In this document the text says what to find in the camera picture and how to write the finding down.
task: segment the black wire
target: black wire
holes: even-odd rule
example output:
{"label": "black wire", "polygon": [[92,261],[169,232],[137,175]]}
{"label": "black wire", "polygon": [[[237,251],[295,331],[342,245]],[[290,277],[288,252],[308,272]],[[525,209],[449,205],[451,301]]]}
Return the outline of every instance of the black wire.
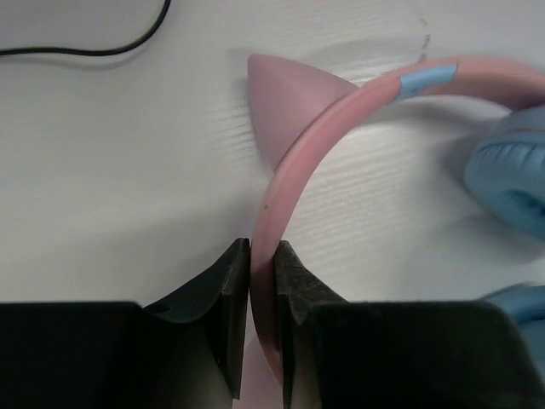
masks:
{"label": "black wire", "polygon": [[169,12],[171,0],[164,0],[163,7],[153,25],[141,37],[137,38],[132,43],[115,49],[71,49],[66,47],[21,47],[14,49],[0,49],[0,57],[7,55],[24,55],[24,54],[67,54],[67,55],[82,55],[85,57],[105,57],[108,55],[119,55],[126,53],[132,49],[140,47],[143,43],[149,40],[153,34],[163,24],[167,13]]}

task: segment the cat ear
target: cat ear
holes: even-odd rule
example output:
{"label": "cat ear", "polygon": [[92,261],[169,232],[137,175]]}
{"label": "cat ear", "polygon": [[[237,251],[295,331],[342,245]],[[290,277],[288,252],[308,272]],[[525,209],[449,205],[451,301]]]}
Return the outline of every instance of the cat ear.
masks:
{"label": "cat ear", "polygon": [[358,88],[318,68],[270,55],[248,59],[248,87],[255,138],[274,170],[320,113]]}

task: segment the white surface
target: white surface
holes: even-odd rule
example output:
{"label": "white surface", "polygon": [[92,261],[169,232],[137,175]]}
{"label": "white surface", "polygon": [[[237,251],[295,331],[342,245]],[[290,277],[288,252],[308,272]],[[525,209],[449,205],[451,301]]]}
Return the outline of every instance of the white surface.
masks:
{"label": "white surface", "polygon": [[[161,2],[2,0],[0,47],[125,43]],[[540,63],[545,3],[522,3],[173,0],[125,62],[0,60],[0,300],[150,302],[249,236],[267,184],[244,101],[251,51],[361,83],[419,58],[423,18],[430,56]],[[454,100],[387,109],[320,165],[286,238],[351,299],[477,297],[543,278],[541,246],[456,182],[466,137],[498,114]]]}

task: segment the pink headphones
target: pink headphones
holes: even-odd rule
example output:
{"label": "pink headphones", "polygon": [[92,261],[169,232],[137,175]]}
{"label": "pink headphones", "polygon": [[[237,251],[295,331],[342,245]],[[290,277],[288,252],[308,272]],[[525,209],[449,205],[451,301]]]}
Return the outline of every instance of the pink headphones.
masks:
{"label": "pink headphones", "polygon": [[468,190],[506,223],[545,239],[545,74],[513,60],[463,56],[389,72],[359,88],[332,74],[269,55],[248,61],[250,114],[275,170],[251,248],[255,328],[282,379],[273,256],[313,172],[352,128],[381,108],[419,95],[463,95],[511,109],[468,163]]}

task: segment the headphone headband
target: headphone headband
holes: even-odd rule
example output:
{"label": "headphone headband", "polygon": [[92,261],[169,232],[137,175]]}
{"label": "headphone headband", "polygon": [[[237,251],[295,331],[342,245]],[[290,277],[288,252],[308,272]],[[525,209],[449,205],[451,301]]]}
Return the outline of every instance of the headphone headband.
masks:
{"label": "headphone headband", "polygon": [[317,68],[267,55],[252,55],[248,73],[255,136],[275,169],[253,233],[250,296],[261,346],[281,380],[273,256],[325,155],[350,130],[393,102],[420,95],[463,95],[520,110],[545,103],[545,75],[513,60],[486,56],[417,63],[361,88]]}

